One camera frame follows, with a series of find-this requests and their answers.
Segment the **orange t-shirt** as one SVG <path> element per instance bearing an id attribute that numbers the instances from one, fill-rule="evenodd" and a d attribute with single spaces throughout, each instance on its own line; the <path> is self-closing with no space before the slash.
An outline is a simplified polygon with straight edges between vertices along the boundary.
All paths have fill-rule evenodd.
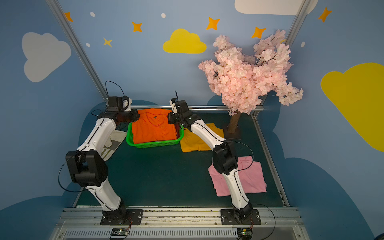
<path id="1" fill-rule="evenodd" d="M 134 144 L 176 140 L 178 131 L 175 125 L 168 123 L 170 112 L 167 109 L 138 110 L 140 118 L 132 123 Z"/>

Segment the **mustard yellow t-shirt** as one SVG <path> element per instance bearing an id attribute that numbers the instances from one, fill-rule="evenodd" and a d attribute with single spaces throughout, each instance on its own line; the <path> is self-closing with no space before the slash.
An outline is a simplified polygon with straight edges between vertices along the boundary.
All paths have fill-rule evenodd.
<path id="1" fill-rule="evenodd" d="M 206 124 L 211 130 L 213 130 L 217 135 L 224 138 L 223 129 L 216 127 L 214 123 Z M 189 130 L 184 130 L 184 137 L 180 141 L 181 150 L 183 153 L 193 152 L 193 151 L 210 151 L 210 147 L 196 134 L 190 132 Z"/>

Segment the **pink t-shirt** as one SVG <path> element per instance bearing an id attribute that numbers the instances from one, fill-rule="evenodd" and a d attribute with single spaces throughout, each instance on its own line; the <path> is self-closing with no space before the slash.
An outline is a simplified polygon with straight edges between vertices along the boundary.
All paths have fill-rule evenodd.
<path id="1" fill-rule="evenodd" d="M 262 166 L 260 162 L 254 162 L 251 156 L 239 157 L 239 169 L 245 169 L 239 172 L 240 181 L 246 194 L 266 193 L 267 184 L 265 183 Z M 229 188 L 223 175 L 219 174 L 213 165 L 208 168 L 212 178 L 214 189 L 218 197 L 226 197 L 230 195 Z"/>

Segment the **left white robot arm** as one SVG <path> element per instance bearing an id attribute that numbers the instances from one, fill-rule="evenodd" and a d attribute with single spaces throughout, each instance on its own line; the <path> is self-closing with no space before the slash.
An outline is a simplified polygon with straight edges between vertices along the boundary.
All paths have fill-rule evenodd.
<path id="1" fill-rule="evenodd" d="M 102 207 L 101 225 L 123 225 L 129 219 L 124 201 L 108 180 L 109 169 L 102 151 L 118 123 L 133 123 L 139 118 L 137 109 L 104 112 L 83 144 L 66 154 L 72 182 L 89 191 Z"/>

